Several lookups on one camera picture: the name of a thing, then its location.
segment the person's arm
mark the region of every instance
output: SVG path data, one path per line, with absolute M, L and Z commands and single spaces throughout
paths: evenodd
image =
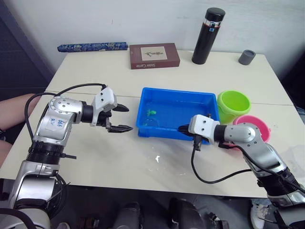
M 25 94 L 0 101 L 0 130 L 7 130 L 24 121 L 24 106 L 34 94 Z M 29 105 L 29 115 L 34 110 L 40 97 L 34 98 Z

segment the shoe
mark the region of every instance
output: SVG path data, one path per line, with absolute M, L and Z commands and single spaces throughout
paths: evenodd
M 250 219 L 254 229 L 263 229 L 265 221 L 262 220 L 268 213 L 268 206 L 253 204 L 250 210 Z
M 67 223 L 60 223 L 56 229 L 70 229 L 70 226 Z

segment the white wall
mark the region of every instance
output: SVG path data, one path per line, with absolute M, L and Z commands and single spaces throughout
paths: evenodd
M 305 48 L 304 0 L 5 0 L 55 71 L 60 44 L 174 42 L 193 50 L 206 9 L 226 11 L 214 51 L 251 49 L 281 77 Z

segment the white table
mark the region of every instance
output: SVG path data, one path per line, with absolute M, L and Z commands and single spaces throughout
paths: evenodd
M 211 52 L 203 65 L 191 61 L 191 51 L 179 51 L 180 66 L 159 69 L 130 69 L 129 51 L 69 53 L 47 91 L 61 91 L 82 83 L 105 83 L 116 95 L 140 97 L 142 88 L 156 87 L 186 91 L 225 90 L 245 93 L 252 103 L 292 105 L 264 55 L 250 65 L 238 62 L 240 53 Z M 97 88 L 83 87 L 77 93 L 94 94 Z
M 78 83 L 106 83 L 118 95 L 118 102 L 130 109 L 128 113 L 113 112 L 111 122 L 114 125 L 134 127 L 133 131 L 127 133 L 111 134 L 102 127 L 74 125 L 64 152 L 76 155 L 77 160 L 65 158 L 60 163 L 60 173 L 66 181 L 83 186 L 266 197 L 265 190 L 257 186 L 251 172 L 214 185 L 200 182 L 191 168 L 192 143 L 189 141 L 138 137 L 135 127 L 138 105 L 142 87 L 148 86 L 215 94 L 227 89 L 243 91 L 252 101 L 249 114 L 268 124 L 271 128 L 269 143 L 278 151 L 297 180 L 305 184 L 305 127 L 263 55 L 256 56 L 249 66 L 243 66 L 237 63 L 237 53 L 214 52 L 209 58 L 209 65 L 214 64 L 211 60 L 218 60 L 219 67 L 216 68 L 217 65 L 214 64 L 215 68 L 212 68 L 208 63 L 193 65 L 186 58 L 190 58 L 191 53 L 180 51 L 179 68 L 129 70 L 127 54 L 125 51 L 70 53 L 47 89 L 58 92 Z M 123 64 L 123 67 L 112 68 L 115 62 Z M 245 72 L 251 76 L 248 80 L 244 77 Z M 252 90 L 263 79 L 266 84 L 261 85 L 259 90 Z M 97 87 L 79 88 L 74 90 L 75 93 L 66 95 L 90 104 L 97 91 Z M 34 109 L 30 117 L 33 129 L 50 98 L 41 98 Z M 30 137 L 24 127 L 0 169 L 0 177 L 16 177 L 30 145 Z M 202 151 L 195 156 L 195 166 L 198 173 L 207 180 L 215 180 L 247 168 L 240 152 L 217 146 L 202 146 Z

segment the bottle cap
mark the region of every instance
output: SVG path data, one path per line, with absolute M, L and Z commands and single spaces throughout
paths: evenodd
M 205 18 L 209 21 L 220 22 L 224 19 L 225 11 L 220 8 L 208 8 Z
M 251 63 L 253 58 L 255 57 L 255 52 L 252 50 L 245 50 L 243 51 L 242 55 L 238 59 L 238 62 L 243 65 L 248 65 Z

